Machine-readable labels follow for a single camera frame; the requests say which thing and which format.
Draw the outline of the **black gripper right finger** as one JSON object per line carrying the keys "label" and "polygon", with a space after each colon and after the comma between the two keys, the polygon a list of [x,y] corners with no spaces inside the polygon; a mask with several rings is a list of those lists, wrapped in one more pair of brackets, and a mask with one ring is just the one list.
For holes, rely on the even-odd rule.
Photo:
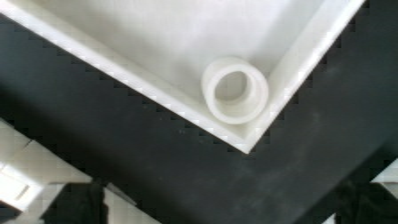
{"label": "black gripper right finger", "polygon": [[398,198],[380,183],[338,188],[336,224],[398,224]]}

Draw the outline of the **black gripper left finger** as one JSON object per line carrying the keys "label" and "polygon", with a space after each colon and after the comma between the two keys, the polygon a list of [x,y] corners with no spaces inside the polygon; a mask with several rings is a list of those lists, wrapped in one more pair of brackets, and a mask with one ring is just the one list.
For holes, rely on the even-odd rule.
{"label": "black gripper left finger", "polygon": [[41,215],[44,224],[108,224],[103,186],[67,183]]}

